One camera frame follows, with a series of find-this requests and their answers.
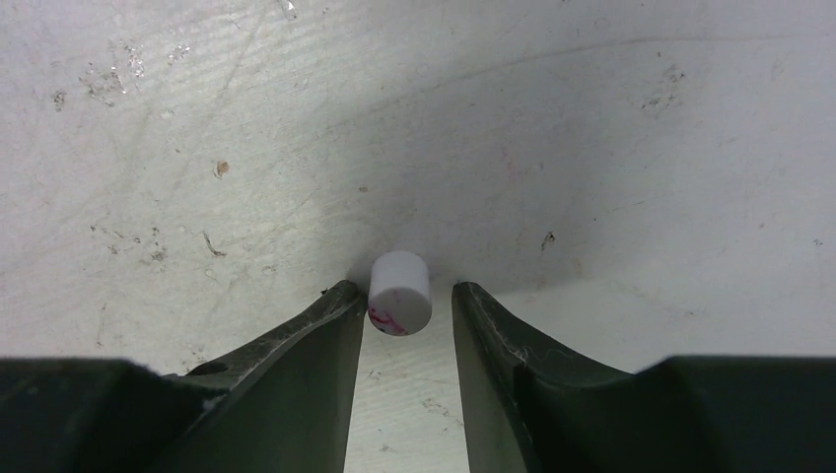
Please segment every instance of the black metal surface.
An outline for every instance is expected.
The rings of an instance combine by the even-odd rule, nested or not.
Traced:
[[[834,471],[836,361],[677,357],[631,375],[453,288],[471,471]]]
[[[0,362],[0,471],[342,471],[365,311],[343,281],[186,376]]]

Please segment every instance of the pink marking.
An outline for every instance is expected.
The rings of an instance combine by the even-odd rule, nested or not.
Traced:
[[[383,313],[386,315],[386,318],[379,317],[378,312],[373,307],[369,307],[369,319],[371,319],[372,322],[379,323],[380,325],[388,325],[392,327],[394,333],[398,335],[408,335],[408,333],[406,333],[406,330],[404,330],[403,327],[401,327],[400,325],[398,325],[397,322],[394,321],[394,319],[391,317],[391,314],[389,314],[388,310],[384,310]]]

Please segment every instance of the dirt speck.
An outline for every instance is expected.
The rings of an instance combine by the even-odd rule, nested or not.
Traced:
[[[543,243],[540,244],[540,251],[545,251],[546,246],[554,242],[554,234],[549,232],[546,234],[545,238],[543,239]]]
[[[52,94],[52,103],[55,104],[55,111],[61,111],[64,109],[64,98],[67,97],[67,93],[61,90],[55,91]]]
[[[578,279],[584,278],[584,265],[581,263],[581,260],[578,258],[572,258],[572,269],[575,270],[575,276],[578,276]]]
[[[215,165],[215,177],[222,179],[224,178],[224,174],[230,171],[230,164],[226,161],[219,161],[217,165]]]

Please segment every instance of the scratch mark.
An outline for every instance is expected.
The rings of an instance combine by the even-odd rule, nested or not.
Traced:
[[[99,309],[99,330],[96,332],[96,346],[103,347],[102,344],[102,334],[105,332],[105,309],[107,308],[107,303],[102,305],[102,308]]]
[[[206,246],[209,247],[209,251],[212,251],[212,254],[214,256],[226,256],[227,255],[227,253],[225,253],[223,251],[218,251],[217,249],[215,249],[212,246],[212,241],[209,240],[209,235],[206,233],[205,230],[203,231],[203,239],[206,240]]]

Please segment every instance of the white cylinder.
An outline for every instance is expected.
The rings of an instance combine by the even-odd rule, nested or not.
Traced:
[[[384,254],[372,265],[369,319],[388,335],[411,335],[430,321],[430,270],[409,251]]]

